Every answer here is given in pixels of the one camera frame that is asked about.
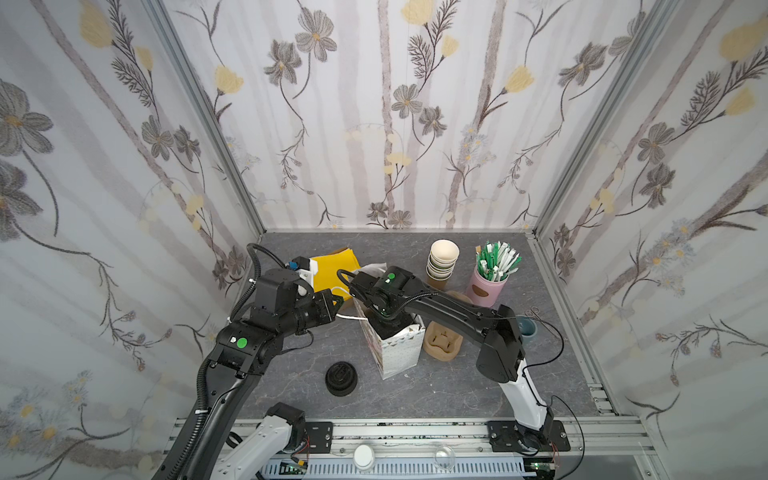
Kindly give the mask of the bundle of wrapped straws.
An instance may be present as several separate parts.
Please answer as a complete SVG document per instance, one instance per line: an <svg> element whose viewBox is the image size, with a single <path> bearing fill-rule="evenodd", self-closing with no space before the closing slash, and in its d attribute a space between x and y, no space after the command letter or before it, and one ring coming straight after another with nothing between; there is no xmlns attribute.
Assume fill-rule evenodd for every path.
<svg viewBox="0 0 768 480"><path fill-rule="evenodd" d="M487 242L476 248L476 271L489 282L505 281L521 261L521 254L507 242Z"/></svg>

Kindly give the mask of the teal ceramic cup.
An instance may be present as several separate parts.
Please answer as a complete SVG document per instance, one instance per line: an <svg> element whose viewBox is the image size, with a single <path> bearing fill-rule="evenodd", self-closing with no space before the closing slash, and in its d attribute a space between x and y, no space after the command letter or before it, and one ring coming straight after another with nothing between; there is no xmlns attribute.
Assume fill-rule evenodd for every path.
<svg viewBox="0 0 768 480"><path fill-rule="evenodd" d="M527 316L518 316L517 322L521 333L522 342L524 344L530 343L538 331L536 321Z"/></svg>

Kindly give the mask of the stack of black lids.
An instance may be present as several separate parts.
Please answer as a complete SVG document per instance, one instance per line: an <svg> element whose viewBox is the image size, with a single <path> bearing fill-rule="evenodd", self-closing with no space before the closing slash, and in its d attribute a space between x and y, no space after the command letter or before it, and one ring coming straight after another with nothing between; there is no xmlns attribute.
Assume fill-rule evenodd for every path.
<svg viewBox="0 0 768 480"><path fill-rule="evenodd" d="M327 369L324 381L332 395L344 397L351 394L357 387L357 370L351 363L339 361Z"/></svg>

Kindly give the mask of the yellow napkin stack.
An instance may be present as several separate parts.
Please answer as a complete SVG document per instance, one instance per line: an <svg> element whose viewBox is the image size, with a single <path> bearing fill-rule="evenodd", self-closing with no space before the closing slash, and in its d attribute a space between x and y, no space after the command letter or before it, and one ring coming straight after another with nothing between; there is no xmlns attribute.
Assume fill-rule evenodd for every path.
<svg viewBox="0 0 768 480"><path fill-rule="evenodd" d="M359 261L350 248L338 252L311 257L316 263L317 270L313 273L313 288L315 292L329 289L332 294L342 297L344 300L351 298L349 288L339 279L337 272L345 270L355 272L360 268Z"/></svg>

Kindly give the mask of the stack of paper cups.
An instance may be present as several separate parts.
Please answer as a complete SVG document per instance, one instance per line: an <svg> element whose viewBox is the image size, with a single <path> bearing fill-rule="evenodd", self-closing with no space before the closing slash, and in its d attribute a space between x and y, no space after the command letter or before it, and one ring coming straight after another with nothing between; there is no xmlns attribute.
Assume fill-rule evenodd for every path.
<svg viewBox="0 0 768 480"><path fill-rule="evenodd" d="M430 247L426 265L427 283L443 290L453 274L460 249L457 244L447 239L436 240Z"/></svg>

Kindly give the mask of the aluminium mounting rail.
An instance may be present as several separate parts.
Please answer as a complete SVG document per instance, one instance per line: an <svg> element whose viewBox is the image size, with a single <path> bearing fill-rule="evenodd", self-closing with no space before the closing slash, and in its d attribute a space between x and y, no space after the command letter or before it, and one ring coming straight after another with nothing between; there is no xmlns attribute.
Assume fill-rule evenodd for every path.
<svg viewBox="0 0 768 480"><path fill-rule="evenodd" d="M173 479L666 479L633 417L563 417L537 440L509 418L238 420L185 466L178 425L157 475Z"/></svg>

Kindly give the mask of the brown pulp cup carrier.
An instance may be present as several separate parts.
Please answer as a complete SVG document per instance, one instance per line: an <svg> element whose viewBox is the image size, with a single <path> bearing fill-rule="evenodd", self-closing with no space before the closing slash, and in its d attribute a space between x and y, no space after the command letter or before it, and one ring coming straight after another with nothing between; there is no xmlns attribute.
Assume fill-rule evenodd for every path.
<svg viewBox="0 0 768 480"><path fill-rule="evenodd" d="M423 350L438 361L452 361L460 352L464 337L431 317L426 317L425 320Z"/></svg>

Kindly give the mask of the white paper bag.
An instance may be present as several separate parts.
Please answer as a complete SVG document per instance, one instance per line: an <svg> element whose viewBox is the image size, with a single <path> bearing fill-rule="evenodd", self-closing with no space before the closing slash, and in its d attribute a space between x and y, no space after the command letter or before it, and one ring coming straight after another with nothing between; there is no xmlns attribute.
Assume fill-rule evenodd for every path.
<svg viewBox="0 0 768 480"><path fill-rule="evenodd" d="M405 285L402 287L402 292L405 294L405 300L410 297L410 294L406 292L405 287L416 287L418 285L418 279L415 278L413 274L395 266L388 267L384 264L374 264L358 269L355 272L365 272L375 277L379 277L385 272L393 272L402 275L405 278ZM349 288L348 277L355 272L339 270L337 275ZM381 377L383 379L388 379L416 366L419 360L421 344L426 327L419 315L413 313L409 314L414 316L417 324L407 327L389 339L381 339L378 336L364 315L363 305L355 300L352 295L350 299L345 301L344 306L341 308L340 312L337 313L336 317L360 325Z"/></svg>

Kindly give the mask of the pink straw holder cup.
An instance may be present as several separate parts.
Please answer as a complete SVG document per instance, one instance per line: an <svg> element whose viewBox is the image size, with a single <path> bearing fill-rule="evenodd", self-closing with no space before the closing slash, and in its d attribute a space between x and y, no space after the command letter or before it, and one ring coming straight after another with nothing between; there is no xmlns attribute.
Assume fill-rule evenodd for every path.
<svg viewBox="0 0 768 480"><path fill-rule="evenodd" d="M480 307L493 307L505 286L506 281L487 280L477 269L469 281L465 295L473 305Z"/></svg>

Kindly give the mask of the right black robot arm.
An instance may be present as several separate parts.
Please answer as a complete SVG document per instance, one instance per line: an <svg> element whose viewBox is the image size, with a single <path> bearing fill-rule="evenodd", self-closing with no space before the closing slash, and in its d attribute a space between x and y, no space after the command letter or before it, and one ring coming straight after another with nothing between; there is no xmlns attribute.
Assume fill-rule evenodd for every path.
<svg viewBox="0 0 768 480"><path fill-rule="evenodd" d="M513 410L506 433L490 431L494 447L525 456L571 449L563 423L554 418L535 388L518 320L509 307L463 302L396 266L379 277L343 269L337 276L352 298L368 309L376 326L398 333L420 316L479 346L477 370L500 386Z"/></svg>

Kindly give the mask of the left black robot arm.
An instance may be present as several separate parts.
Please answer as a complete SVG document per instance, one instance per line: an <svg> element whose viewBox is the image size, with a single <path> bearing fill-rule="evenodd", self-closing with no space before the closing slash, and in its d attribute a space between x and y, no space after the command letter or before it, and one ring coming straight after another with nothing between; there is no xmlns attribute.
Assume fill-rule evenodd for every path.
<svg viewBox="0 0 768 480"><path fill-rule="evenodd" d="M237 416L284 340L330 324L344 299L290 269L249 280L196 376L196 400L156 479L208 479Z"/></svg>

